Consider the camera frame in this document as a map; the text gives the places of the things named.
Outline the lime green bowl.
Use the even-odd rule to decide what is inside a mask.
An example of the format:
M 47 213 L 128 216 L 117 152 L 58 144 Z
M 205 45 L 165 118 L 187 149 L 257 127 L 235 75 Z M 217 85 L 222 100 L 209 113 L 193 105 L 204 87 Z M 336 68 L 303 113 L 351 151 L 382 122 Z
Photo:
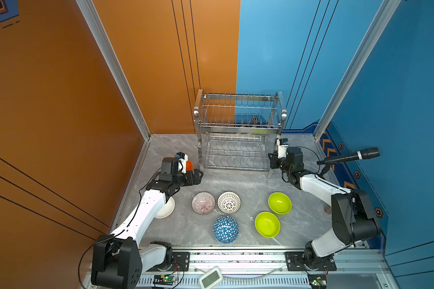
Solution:
M 268 211 L 259 213 L 256 216 L 254 225 L 257 232 L 265 238 L 274 238 L 281 230 L 278 217 Z
M 286 215 L 292 210 L 291 199 L 281 192 L 272 193 L 268 198 L 271 211 L 278 215 Z

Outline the white maroon patterned bowl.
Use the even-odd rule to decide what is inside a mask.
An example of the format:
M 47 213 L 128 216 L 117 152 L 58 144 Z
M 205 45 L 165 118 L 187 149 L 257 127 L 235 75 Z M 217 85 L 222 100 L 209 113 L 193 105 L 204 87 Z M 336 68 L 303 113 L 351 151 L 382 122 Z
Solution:
M 234 214 L 241 208 L 241 199 L 232 191 L 224 192 L 218 198 L 218 208 L 224 214 Z

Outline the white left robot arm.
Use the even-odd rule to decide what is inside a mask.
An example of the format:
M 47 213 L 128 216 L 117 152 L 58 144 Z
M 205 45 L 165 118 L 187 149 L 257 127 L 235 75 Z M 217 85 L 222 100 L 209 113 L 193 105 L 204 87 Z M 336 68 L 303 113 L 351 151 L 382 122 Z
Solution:
M 203 172 L 195 169 L 188 156 L 179 152 L 166 157 L 152 176 L 139 204 L 126 220 L 109 235 L 101 235 L 93 245 L 91 283 L 108 289 L 133 289 L 141 274 L 172 265 L 172 246 L 151 242 L 139 249 L 139 243 L 158 212 L 182 187 L 199 185 Z

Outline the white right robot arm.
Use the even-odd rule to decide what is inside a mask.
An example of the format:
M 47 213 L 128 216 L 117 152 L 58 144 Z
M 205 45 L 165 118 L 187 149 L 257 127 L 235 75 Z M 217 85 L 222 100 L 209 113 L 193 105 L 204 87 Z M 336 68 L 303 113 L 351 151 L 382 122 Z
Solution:
M 332 228 L 305 245 L 302 261 L 306 270 L 322 270 L 323 264 L 336 253 L 356 242 L 381 235 L 380 223 L 366 191 L 348 189 L 324 179 L 324 174 L 332 165 L 379 156 L 378 148 L 368 148 L 345 156 L 327 157 L 317 161 L 318 165 L 324 166 L 317 174 L 305 169 L 299 147 L 279 147 L 275 153 L 268 155 L 270 168 L 280 169 L 288 177 L 288 183 L 314 195 L 332 209 Z

